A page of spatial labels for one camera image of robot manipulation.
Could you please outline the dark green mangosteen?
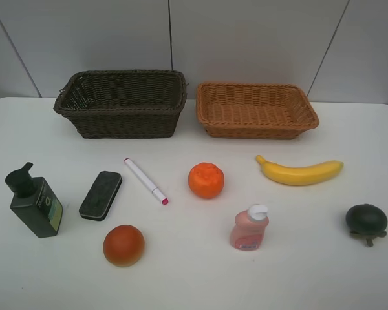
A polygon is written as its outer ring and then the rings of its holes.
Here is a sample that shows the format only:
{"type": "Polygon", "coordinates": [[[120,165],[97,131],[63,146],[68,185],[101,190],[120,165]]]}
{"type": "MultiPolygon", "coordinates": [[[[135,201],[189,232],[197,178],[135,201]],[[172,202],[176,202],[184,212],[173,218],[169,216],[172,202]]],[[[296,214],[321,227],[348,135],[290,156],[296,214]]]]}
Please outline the dark green mangosteen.
{"type": "Polygon", "coordinates": [[[367,247],[374,246],[374,239],[387,236],[387,216],[375,205],[361,204],[351,207],[345,215],[345,222],[350,236],[364,240],[367,247]]]}

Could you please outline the yellow banana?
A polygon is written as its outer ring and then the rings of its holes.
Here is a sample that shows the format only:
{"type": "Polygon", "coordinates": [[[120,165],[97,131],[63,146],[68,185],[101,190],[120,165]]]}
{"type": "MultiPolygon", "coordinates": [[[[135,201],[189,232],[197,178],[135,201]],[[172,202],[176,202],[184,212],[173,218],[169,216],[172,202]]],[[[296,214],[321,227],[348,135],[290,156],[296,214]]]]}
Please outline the yellow banana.
{"type": "Polygon", "coordinates": [[[262,173],[270,180],[283,185],[306,186],[322,183],[336,177],[343,169],[341,161],[326,161],[307,167],[286,167],[256,156],[262,173]]]}

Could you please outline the orange tangerine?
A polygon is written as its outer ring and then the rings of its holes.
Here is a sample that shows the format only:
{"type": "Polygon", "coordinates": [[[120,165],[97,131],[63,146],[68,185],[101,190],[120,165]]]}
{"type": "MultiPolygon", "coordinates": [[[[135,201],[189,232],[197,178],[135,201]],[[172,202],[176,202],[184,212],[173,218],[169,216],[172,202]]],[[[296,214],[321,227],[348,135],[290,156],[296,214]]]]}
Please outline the orange tangerine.
{"type": "Polygon", "coordinates": [[[200,198],[215,198],[224,188],[224,173],[212,163],[199,163],[189,172],[188,186],[200,198]]]}

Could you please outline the light brown wicker basket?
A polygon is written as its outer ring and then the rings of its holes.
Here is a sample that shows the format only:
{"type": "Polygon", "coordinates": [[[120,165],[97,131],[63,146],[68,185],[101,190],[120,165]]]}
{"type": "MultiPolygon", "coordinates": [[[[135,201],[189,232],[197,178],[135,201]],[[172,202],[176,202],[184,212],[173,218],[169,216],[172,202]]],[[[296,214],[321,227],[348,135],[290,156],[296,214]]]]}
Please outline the light brown wicker basket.
{"type": "Polygon", "coordinates": [[[214,138],[292,140],[319,125],[305,93],[291,84],[204,82],[196,114],[214,138]]]}

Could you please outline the white marker pink cap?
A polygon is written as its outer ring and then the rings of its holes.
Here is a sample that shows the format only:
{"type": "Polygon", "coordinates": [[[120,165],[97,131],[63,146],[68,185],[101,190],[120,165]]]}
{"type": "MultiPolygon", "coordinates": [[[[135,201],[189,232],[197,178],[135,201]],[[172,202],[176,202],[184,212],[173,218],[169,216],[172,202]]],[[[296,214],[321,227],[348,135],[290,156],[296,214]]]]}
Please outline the white marker pink cap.
{"type": "Polygon", "coordinates": [[[144,186],[162,205],[167,205],[169,203],[169,200],[166,197],[166,195],[151,181],[151,179],[130,158],[124,159],[124,163],[130,168],[132,173],[144,184],[144,186]]]}

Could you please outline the red-orange round fruit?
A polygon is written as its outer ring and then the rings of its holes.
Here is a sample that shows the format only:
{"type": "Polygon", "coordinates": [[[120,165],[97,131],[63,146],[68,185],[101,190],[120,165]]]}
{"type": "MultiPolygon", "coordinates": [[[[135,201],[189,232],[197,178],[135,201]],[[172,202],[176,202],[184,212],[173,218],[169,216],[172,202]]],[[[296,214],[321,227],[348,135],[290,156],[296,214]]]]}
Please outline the red-orange round fruit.
{"type": "Polygon", "coordinates": [[[141,259],[145,248],[143,234],[132,225],[120,225],[111,230],[103,241],[103,253],[111,264],[129,267],[141,259]]]}

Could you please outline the dark green pump bottle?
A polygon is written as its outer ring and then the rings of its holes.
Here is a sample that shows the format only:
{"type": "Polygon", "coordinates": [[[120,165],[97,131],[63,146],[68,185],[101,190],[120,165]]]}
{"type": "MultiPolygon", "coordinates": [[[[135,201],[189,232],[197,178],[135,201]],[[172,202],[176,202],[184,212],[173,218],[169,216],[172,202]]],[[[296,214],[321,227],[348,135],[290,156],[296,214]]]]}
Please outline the dark green pump bottle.
{"type": "Polygon", "coordinates": [[[10,209],[38,238],[53,237],[58,234],[63,207],[45,178],[31,177],[32,166],[28,162],[5,178],[14,194],[10,209]]]}

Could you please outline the dark brown wicker basket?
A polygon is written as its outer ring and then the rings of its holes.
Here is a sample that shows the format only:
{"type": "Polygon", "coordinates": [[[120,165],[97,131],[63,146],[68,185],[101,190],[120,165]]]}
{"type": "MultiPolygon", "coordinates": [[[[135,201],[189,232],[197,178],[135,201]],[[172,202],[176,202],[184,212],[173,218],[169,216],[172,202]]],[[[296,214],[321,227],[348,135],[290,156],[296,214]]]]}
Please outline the dark brown wicker basket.
{"type": "Polygon", "coordinates": [[[90,70],[69,79],[54,112],[85,139],[169,138],[186,98],[176,70],[90,70]]]}

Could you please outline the black whiteboard eraser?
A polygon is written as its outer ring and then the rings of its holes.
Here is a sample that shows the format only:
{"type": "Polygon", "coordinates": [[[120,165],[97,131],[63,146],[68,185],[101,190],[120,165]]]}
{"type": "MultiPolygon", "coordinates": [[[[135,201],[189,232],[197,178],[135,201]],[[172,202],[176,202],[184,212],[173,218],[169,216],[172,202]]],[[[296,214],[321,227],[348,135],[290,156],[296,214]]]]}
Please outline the black whiteboard eraser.
{"type": "Polygon", "coordinates": [[[109,213],[121,184],[121,174],[100,172],[79,208],[80,216],[87,220],[103,221],[109,213]]]}

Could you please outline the pink lotion bottle white cap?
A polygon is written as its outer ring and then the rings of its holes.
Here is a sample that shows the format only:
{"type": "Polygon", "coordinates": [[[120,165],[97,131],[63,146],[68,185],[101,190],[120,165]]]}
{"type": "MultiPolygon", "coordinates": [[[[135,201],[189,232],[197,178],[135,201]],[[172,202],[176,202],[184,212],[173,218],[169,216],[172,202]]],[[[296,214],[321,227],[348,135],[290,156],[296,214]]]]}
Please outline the pink lotion bottle white cap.
{"type": "Polygon", "coordinates": [[[240,212],[230,234],[231,246],[241,251],[257,250],[268,224],[268,207],[265,205],[255,204],[240,212]]]}

